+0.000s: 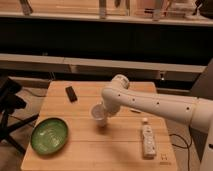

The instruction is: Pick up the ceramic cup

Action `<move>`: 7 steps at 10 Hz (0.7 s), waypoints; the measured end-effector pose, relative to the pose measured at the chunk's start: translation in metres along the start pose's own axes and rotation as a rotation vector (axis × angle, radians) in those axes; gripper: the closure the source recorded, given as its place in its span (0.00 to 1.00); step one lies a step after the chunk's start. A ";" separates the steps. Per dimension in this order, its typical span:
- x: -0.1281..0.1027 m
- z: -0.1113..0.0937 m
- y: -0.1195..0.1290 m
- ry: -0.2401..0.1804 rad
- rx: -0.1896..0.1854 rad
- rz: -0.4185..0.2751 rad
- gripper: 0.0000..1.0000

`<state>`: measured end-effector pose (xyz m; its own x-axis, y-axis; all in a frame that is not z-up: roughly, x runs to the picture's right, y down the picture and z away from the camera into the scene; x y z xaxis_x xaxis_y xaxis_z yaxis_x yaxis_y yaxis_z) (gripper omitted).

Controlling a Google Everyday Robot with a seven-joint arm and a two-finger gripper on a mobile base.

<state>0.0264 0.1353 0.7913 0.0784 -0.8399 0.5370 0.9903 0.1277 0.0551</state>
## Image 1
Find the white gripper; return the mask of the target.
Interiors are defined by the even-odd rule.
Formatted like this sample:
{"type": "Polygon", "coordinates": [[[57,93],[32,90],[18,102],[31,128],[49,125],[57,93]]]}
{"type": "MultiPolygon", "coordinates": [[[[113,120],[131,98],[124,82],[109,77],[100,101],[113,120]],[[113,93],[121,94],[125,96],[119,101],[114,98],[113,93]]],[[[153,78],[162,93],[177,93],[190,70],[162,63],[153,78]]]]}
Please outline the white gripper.
{"type": "Polygon", "coordinates": [[[120,106],[111,102],[103,102],[99,104],[99,118],[105,119],[108,116],[115,116],[120,111],[120,106]]]}

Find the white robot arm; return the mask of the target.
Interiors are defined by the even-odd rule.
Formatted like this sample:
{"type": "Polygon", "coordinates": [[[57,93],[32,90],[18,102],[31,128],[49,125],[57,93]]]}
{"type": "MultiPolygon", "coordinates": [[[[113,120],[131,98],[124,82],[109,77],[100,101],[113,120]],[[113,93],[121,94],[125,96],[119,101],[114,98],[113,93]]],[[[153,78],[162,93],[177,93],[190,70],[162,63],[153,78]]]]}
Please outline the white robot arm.
{"type": "Polygon", "coordinates": [[[121,106],[151,113],[207,133],[200,171],[213,171],[213,100],[129,90],[129,80],[118,74],[102,89],[103,108],[114,116],[121,106]]]}

